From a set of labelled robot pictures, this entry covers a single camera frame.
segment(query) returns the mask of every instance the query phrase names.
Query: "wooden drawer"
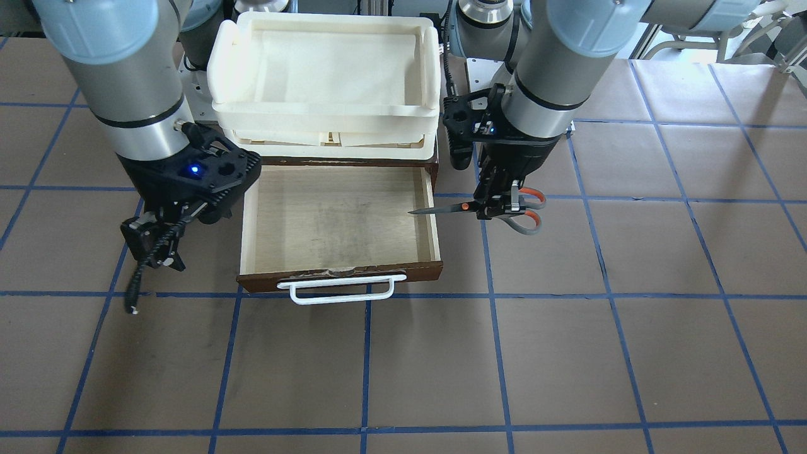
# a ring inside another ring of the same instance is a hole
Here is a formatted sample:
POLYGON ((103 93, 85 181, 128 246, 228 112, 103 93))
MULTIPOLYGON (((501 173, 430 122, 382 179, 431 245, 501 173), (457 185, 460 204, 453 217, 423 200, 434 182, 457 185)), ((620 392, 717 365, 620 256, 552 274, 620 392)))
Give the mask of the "wooden drawer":
POLYGON ((408 214, 432 206, 424 167, 263 166, 245 195, 238 282, 272 292, 290 281, 436 280, 434 215, 408 214))

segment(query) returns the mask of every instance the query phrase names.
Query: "scissors blade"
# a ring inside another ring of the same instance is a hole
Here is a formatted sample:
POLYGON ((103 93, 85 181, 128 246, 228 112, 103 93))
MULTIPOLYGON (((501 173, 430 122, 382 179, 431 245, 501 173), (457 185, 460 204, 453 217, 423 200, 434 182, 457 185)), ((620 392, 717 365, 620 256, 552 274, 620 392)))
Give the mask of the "scissors blade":
POLYGON ((475 202, 465 202, 464 204, 454 204, 445 207, 422 208, 419 210, 412 210, 409 214, 439 214, 443 212, 473 212, 475 211, 475 202))

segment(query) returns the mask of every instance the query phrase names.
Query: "white drawer handle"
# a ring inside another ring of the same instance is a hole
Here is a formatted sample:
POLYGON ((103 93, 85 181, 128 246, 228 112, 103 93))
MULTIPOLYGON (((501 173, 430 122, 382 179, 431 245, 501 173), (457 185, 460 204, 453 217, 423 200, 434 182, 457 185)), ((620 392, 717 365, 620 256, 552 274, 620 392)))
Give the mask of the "white drawer handle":
POLYGON ((300 280, 295 282, 281 282, 278 288, 289 290, 291 300, 298 305, 326 305, 329 303, 349 303, 351 301, 386 300, 395 292, 395 282, 406 280, 406 275, 376 275, 363 277, 341 277, 335 279, 300 280), (337 285, 380 284, 387 282, 390 287, 383 293, 365 293, 361 295, 318 296, 314 298, 301 298, 297 296, 298 288, 333 287, 337 285))

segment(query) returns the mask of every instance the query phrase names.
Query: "scissors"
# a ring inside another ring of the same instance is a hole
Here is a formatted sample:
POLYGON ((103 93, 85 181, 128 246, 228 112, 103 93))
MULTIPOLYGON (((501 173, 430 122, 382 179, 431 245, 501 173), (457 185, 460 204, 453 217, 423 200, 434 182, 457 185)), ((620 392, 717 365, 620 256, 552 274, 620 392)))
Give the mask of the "scissors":
POLYGON ((516 230, 522 235, 534 235, 541 230, 541 217, 538 216, 534 210, 540 210, 546 206, 546 196, 538 189, 531 187, 522 187, 518 192, 511 192, 510 203, 504 205, 504 209, 497 208, 490 210, 486 205, 479 200, 472 200, 470 202, 462 202, 461 204, 453 204, 445 207, 435 208, 422 208, 419 210, 410 211, 409 214, 440 214, 444 212, 475 212, 478 219, 501 219, 506 222, 513 230, 516 230), (537 199, 537 202, 526 199, 523 195, 532 195, 537 199), (501 214, 491 215, 491 212, 502 212, 501 214), (516 222, 516 216, 525 215, 535 221, 533 228, 524 227, 516 222))

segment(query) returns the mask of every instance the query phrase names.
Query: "white plastic bin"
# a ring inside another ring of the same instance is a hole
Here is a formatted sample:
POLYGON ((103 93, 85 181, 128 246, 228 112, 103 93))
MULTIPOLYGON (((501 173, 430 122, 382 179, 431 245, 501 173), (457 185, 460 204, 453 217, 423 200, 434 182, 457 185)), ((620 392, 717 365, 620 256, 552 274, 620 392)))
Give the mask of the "white plastic bin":
POLYGON ((423 18, 247 12, 207 70, 227 136, 265 156, 433 155, 437 31, 423 18))

